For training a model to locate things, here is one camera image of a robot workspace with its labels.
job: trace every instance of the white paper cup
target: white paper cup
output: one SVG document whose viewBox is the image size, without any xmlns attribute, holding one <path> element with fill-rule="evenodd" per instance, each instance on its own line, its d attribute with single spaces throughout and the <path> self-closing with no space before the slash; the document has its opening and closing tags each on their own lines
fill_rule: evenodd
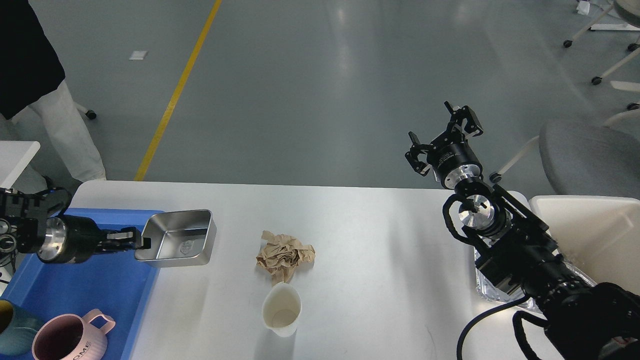
<svg viewBox="0 0 640 360">
<path fill-rule="evenodd" d="M 279 282 L 272 287 L 262 303 L 264 326 L 283 338 L 296 332 L 301 312 L 300 295 L 286 282 Z"/>
</svg>

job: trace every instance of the pink mug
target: pink mug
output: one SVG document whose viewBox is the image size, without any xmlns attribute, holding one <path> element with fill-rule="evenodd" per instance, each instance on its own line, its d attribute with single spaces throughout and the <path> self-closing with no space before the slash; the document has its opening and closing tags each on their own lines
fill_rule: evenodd
<svg viewBox="0 0 640 360">
<path fill-rule="evenodd" d="M 100 329 L 90 324 L 101 316 L 107 321 Z M 83 317 L 56 316 L 42 326 L 31 345 L 35 360 L 100 360 L 107 350 L 107 332 L 116 325 L 98 309 Z"/>
</svg>

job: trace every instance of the yellow floor line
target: yellow floor line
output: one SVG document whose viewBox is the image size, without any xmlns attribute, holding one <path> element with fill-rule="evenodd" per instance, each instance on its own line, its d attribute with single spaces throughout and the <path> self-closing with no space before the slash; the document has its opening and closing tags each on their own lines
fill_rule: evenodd
<svg viewBox="0 0 640 360">
<path fill-rule="evenodd" d="M 180 76 L 180 80 L 178 80 L 178 85 L 175 87 L 173 91 L 173 95 L 171 95 L 171 100 L 169 100 L 169 104 L 166 106 L 166 110 L 162 115 L 162 120 L 160 120 L 160 124 L 156 129 L 156 133 L 154 134 L 153 139 L 151 139 L 151 143 L 147 148 L 147 153 L 145 157 L 142 159 L 140 163 L 140 167 L 138 167 L 138 172 L 136 173 L 136 177 L 134 177 L 134 181 L 142 181 L 147 174 L 147 170 L 149 169 L 149 165 L 151 164 L 151 160 L 154 158 L 154 154 L 160 144 L 160 140 L 162 140 L 162 136 L 164 135 L 164 130 L 166 126 L 169 124 L 169 120 L 171 119 L 171 115 L 173 114 L 173 109 L 175 109 L 175 105 L 178 103 L 180 99 L 180 95 L 182 94 L 182 90 L 184 89 L 184 85 L 187 83 L 187 79 L 189 79 L 189 75 L 191 74 L 191 70 L 193 69 L 193 64 L 195 64 L 196 59 L 198 58 L 198 54 L 200 53 L 200 49 L 202 48 L 202 43 L 204 43 L 204 39 L 207 37 L 209 32 L 209 28 L 211 27 L 211 23 L 213 19 L 216 17 L 218 12 L 218 8 L 222 0 L 216 0 L 216 3 L 211 8 L 211 12 L 209 13 L 209 17 L 207 18 L 207 22 L 205 22 L 202 31 L 200 32 L 200 36 L 198 37 L 198 41 L 196 41 L 196 45 L 193 47 L 193 51 L 191 52 L 191 56 L 189 57 L 189 61 L 187 61 L 187 65 L 184 67 L 182 71 L 182 75 Z"/>
</svg>

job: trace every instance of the black jacket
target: black jacket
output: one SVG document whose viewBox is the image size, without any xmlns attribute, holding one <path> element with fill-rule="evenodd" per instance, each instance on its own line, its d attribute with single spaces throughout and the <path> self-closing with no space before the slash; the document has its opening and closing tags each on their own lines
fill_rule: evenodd
<svg viewBox="0 0 640 360">
<path fill-rule="evenodd" d="M 12 118 L 57 89 L 65 70 L 27 0 L 0 0 L 0 113 Z"/>
</svg>

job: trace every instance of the blue bin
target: blue bin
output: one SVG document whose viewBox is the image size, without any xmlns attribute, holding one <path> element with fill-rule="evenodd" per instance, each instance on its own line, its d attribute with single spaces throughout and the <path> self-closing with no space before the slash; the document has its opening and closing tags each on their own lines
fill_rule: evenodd
<svg viewBox="0 0 640 360">
<path fill-rule="evenodd" d="M 69 209 L 66 214 L 92 218 L 101 229 L 135 226 L 142 231 L 149 217 L 161 212 Z M 158 271 L 135 260 L 132 250 L 95 255 L 81 264 L 44 264 L 35 254 L 29 254 L 1 298 L 45 322 L 60 314 L 83 316 L 91 309 L 100 309 L 116 321 L 116 327 L 107 334 L 103 360 L 128 360 Z M 28 352 L 0 355 L 0 359 L 33 360 L 33 356 Z"/>
</svg>

